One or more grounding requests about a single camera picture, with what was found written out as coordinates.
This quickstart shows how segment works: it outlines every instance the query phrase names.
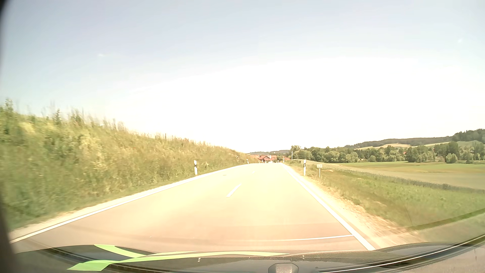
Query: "road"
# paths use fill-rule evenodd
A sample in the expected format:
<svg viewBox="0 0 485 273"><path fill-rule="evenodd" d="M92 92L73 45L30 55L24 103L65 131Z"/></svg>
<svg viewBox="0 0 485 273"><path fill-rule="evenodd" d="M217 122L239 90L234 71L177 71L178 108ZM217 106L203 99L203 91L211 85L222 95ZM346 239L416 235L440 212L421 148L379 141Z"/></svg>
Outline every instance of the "road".
<svg viewBox="0 0 485 273"><path fill-rule="evenodd" d="M283 164L248 164L12 244L16 252L113 244L151 252L366 250Z"/></svg>

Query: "green tape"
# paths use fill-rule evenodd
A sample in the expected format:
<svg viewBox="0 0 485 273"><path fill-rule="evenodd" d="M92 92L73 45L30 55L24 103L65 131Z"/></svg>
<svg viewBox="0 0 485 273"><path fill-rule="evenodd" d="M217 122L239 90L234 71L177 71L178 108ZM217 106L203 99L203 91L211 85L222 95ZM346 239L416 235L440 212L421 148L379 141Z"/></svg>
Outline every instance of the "green tape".
<svg viewBox="0 0 485 273"><path fill-rule="evenodd" d="M109 252L113 252L116 254L120 254L126 257L131 257L131 258L138 258L138 257L143 257L147 256L145 254L140 254L140 253L135 253L131 252L128 250L124 250L121 248L118 248L117 246L111 245L111 244L95 244L96 247L99 247L100 249L104 249ZM169 254L180 254L180 253L190 253L190 252L195 252L195 251L174 251L174 252L164 252L164 253L155 253L155 254L150 254L150 255L169 255Z"/></svg>
<svg viewBox="0 0 485 273"><path fill-rule="evenodd" d="M128 251L128 250L117 248L116 246L110 245L110 244L95 244L94 246L99 247L100 249L104 249L104 250L109 251L109 252L113 252L113 253L120 254L120 255L123 255L123 256L126 256L126 257L131 257L131 258L138 258L138 257L146 256L145 254L131 252L131 251Z"/></svg>
<svg viewBox="0 0 485 273"><path fill-rule="evenodd" d="M224 252L208 252L208 253L192 253L192 254L180 254L180 255L168 255L168 256L143 256L134 257L131 259L126 259L122 261L112 261L112 260L96 260L84 263L79 263L68 270L74 271L101 271L105 269L110 264L115 263L133 263L133 262L147 262L147 261L160 261L160 260L170 260L170 259L182 259L182 258L196 258L196 257L207 257L207 256L217 256L217 255L247 255L247 256L277 256L277 255L287 255L288 253L277 253L277 252L259 252L259 251L224 251Z"/></svg>

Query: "house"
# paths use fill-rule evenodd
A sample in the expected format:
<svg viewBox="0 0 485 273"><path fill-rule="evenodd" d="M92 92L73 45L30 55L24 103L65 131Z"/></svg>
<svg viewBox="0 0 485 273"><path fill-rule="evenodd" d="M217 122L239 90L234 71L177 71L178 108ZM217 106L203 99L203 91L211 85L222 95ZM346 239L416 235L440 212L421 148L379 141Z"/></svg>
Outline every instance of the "house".
<svg viewBox="0 0 485 273"><path fill-rule="evenodd" d="M276 155L262 155L258 158L259 161L262 163L272 163L272 162L277 162L278 157Z"/></svg>

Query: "pale blue sky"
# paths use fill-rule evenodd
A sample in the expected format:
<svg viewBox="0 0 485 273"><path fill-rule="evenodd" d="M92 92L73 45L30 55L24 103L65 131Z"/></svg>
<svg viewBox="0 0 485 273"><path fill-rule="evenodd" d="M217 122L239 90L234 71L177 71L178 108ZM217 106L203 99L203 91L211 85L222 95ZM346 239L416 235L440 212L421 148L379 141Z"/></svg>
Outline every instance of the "pale blue sky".
<svg viewBox="0 0 485 273"><path fill-rule="evenodd" d="M22 111L242 152L485 127L480 0L14 0L2 26L0 98Z"/></svg>

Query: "windshield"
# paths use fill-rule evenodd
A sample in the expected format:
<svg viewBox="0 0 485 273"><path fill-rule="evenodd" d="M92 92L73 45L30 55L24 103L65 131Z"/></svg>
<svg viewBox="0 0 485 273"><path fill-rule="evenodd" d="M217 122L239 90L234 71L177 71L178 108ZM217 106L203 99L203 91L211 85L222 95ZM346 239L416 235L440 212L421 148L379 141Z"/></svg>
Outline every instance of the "windshield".
<svg viewBox="0 0 485 273"><path fill-rule="evenodd" d="M19 263L320 270L472 246L483 8L8 2L0 198Z"/></svg>

